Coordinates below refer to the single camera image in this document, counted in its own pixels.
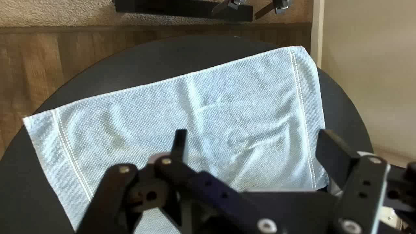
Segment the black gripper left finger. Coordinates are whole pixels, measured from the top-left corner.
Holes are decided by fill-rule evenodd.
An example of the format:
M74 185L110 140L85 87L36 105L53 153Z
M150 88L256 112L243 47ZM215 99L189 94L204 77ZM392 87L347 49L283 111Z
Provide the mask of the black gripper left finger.
M132 234L144 213L158 209L180 234L276 234L270 213L206 172L183 163L187 133L139 169L107 168L76 234Z

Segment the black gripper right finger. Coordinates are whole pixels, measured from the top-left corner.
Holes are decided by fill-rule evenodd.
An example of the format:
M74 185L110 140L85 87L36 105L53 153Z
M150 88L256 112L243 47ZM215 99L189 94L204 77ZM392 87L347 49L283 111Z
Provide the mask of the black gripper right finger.
M331 130L318 133L315 157L340 189L330 234L414 234L414 161L400 168L360 156Z

